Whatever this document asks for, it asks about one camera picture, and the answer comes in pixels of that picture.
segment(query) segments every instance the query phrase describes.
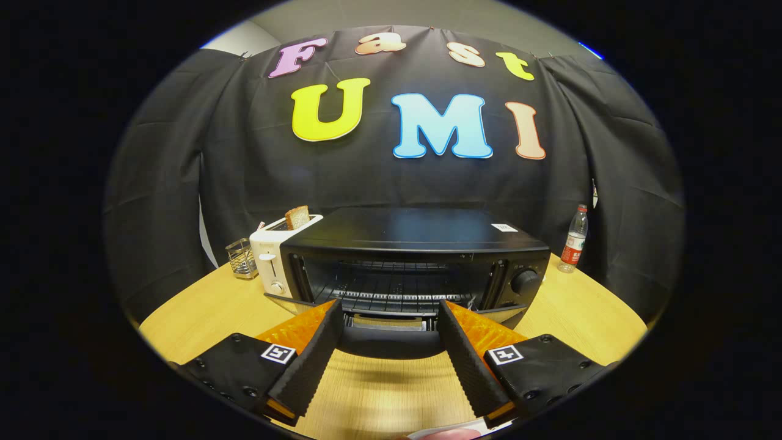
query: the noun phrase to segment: hand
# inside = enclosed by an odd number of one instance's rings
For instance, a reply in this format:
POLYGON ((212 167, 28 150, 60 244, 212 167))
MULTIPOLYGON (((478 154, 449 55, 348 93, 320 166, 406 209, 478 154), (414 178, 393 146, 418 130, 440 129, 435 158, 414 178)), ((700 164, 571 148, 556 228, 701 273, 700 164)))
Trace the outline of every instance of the hand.
MULTIPOLYGON (((425 435, 420 440, 472 440, 478 438, 481 433, 469 428, 457 428, 449 429, 448 431, 435 432, 434 434, 425 435)), ((397 437, 394 440, 410 440, 407 436, 397 437)))

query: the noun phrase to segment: blue letter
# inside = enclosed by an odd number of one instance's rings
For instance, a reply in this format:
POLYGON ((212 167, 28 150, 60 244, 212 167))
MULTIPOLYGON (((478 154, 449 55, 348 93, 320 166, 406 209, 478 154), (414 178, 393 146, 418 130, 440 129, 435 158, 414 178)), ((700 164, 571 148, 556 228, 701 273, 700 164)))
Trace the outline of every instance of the blue letter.
POLYGON ((491 157, 492 149, 486 144, 481 119, 481 107, 486 102, 480 96, 454 96, 443 115, 420 93, 396 95, 391 102, 399 107, 402 131, 399 145, 393 149, 394 156, 412 159, 426 154, 426 147, 418 141, 420 128, 438 156, 445 153, 451 135, 458 130, 458 141, 451 149, 454 155, 475 159, 491 157))

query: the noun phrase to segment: wire basket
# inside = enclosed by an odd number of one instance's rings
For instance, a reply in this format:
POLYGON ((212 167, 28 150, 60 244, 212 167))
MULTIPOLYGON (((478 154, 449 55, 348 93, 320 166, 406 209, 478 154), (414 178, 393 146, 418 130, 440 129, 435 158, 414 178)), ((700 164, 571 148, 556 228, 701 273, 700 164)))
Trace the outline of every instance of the wire basket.
POLYGON ((231 263, 231 270, 236 278, 251 280, 258 275, 249 240, 241 238, 227 245, 225 250, 228 252, 228 262, 231 263))

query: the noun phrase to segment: plastic bottle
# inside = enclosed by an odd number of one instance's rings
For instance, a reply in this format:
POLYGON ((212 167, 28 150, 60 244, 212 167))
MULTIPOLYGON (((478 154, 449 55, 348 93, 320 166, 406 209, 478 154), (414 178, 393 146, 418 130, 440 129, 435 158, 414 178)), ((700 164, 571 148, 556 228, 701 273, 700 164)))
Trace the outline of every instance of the plastic bottle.
POLYGON ((568 240, 565 242, 565 249, 562 250, 558 266, 561 272, 572 273, 576 270, 576 264, 578 264, 584 248, 584 240, 587 238, 588 227, 587 206, 580 204, 576 215, 573 215, 573 220, 570 222, 568 240))

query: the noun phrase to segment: white toaster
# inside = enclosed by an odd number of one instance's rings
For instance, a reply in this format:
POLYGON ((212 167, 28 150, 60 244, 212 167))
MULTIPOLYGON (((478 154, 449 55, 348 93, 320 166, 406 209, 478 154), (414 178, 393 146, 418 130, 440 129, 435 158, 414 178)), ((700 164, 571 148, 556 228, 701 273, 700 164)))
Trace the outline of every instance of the white toaster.
POLYGON ((310 215, 309 222, 293 231, 288 230, 285 218, 280 218, 249 236, 250 247, 253 249, 258 275, 261 283, 264 284, 265 292, 291 298, 288 281, 285 278, 280 260, 280 243, 322 218, 322 215, 310 215))

